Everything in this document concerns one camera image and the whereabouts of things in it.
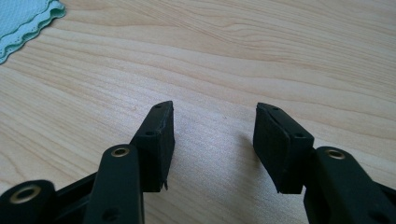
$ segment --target light wood surface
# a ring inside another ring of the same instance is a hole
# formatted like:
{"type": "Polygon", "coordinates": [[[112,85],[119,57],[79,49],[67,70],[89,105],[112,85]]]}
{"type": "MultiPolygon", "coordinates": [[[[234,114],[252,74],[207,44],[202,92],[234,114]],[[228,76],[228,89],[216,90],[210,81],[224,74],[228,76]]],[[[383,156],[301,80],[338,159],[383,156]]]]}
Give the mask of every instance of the light wood surface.
{"type": "Polygon", "coordinates": [[[0,193],[91,174],[167,100],[177,144],[147,223],[307,222],[253,151],[258,102],[396,188],[394,0],[63,2],[0,65],[0,193]]]}

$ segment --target round hole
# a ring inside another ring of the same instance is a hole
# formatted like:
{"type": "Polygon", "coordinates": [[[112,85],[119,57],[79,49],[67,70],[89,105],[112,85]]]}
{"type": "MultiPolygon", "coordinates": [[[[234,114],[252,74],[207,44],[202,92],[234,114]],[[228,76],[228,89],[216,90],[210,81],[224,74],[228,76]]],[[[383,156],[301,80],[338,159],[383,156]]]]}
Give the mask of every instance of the round hole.
{"type": "Polygon", "coordinates": [[[369,217],[378,223],[390,223],[389,218],[378,211],[369,211],[369,217]]]}
{"type": "Polygon", "coordinates": [[[344,155],[344,153],[339,152],[337,150],[334,149],[327,149],[326,150],[327,155],[329,155],[331,158],[333,159],[337,159],[337,160],[343,160],[346,158],[346,156],[344,155]]]}
{"type": "Polygon", "coordinates": [[[116,148],[111,152],[111,155],[113,157],[123,157],[129,153],[129,148],[126,147],[121,147],[121,148],[116,148]]]}
{"type": "Polygon", "coordinates": [[[112,222],[120,217],[120,210],[116,207],[108,208],[103,214],[102,214],[102,220],[106,222],[112,222]]]}
{"type": "Polygon", "coordinates": [[[295,133],[294,136],[296,136],[296,137],[304,137],[304,135],[302,133],[295,133]]]}
{"type": "Polygon", "coordinates": [[[12,194],[9,201],[11,203],[26,203],[32,200],[35,196],[40,193],[41,188],[37,185],[30,185],[19,189],[17,192],[12,194]]]}

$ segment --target wood grain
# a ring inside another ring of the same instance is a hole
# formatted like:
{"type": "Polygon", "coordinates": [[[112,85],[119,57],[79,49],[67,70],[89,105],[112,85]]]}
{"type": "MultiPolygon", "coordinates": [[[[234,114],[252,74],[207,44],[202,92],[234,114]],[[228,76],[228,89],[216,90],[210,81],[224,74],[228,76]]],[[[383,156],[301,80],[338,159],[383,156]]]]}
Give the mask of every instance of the wood grain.
{"type": "Polygon", "coordinates": [[[253,151],[258,102],[396,188],[395,1],[63,2],[0,66],[0,192],[96,171],[166,100],[177,145],[147,223],[307,222],[253,151]]]}

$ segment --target table surface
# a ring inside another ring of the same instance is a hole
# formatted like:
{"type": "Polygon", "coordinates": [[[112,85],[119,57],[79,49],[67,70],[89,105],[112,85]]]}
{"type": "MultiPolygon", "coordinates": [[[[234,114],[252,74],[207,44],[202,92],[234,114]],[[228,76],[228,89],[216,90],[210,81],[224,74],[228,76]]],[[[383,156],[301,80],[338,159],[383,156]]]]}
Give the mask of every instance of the table surface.
{"type": "Polygon", "coordinates": [[[167,100],[176,148],[147,223],[307,222],[254,153],[258,102],[396,188],[394,0],[63,2],[0,66],[0,193],[95,172],[167,100]]]}

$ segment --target cloth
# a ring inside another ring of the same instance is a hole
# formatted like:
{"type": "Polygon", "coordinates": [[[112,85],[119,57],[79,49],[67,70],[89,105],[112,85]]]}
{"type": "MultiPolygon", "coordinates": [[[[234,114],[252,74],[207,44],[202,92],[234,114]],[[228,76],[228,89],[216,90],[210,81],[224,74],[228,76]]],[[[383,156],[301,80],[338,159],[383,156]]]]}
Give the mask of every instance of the cloth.
{"type": "Polygon", "coordinates": [[[0,0],[0,64],[64,14],[58,0],[0,0]]]}

